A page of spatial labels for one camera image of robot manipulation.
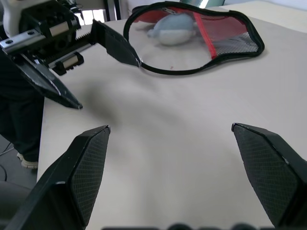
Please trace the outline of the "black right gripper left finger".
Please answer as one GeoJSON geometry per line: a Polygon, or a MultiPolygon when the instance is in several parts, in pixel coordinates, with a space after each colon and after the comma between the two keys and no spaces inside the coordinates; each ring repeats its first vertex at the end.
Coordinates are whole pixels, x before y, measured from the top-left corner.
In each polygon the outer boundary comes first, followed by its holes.
{"type": "Polygon", "coordinates": [[[4,183],[6,230],[84,230],[101,185],[109,126],[84,131],[33,189],[4,183]]]}

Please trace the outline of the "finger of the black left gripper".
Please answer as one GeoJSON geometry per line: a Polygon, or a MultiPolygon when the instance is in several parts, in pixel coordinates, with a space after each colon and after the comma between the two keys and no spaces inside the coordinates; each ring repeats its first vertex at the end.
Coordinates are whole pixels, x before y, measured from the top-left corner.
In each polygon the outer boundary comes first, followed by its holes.
{"type": "Polygon", "coordinates": [[[67,108],[81,110],[83,105],[71,91],[47,67],[37,64],[25,55],[13,56],[13,63],[22,76],[44,97],[49,98],[67,108]]]}
{"type": "Polygon", "coordinates": [[[120,63],[141,67],[141,60],[131,44],[105,23],[93,20],[90,42],[103,46],[106,52],[120,63]]]}

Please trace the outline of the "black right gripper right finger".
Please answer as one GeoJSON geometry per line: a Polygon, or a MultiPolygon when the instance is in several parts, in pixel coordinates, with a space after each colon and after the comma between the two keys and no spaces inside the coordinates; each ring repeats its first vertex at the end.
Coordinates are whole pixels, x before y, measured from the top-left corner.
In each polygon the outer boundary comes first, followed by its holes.
{"type": "Polygon", "coordinates": [[[307,228],[307,162],[278,134],[234,123],[248,180],[273,226],[307,228]]]}

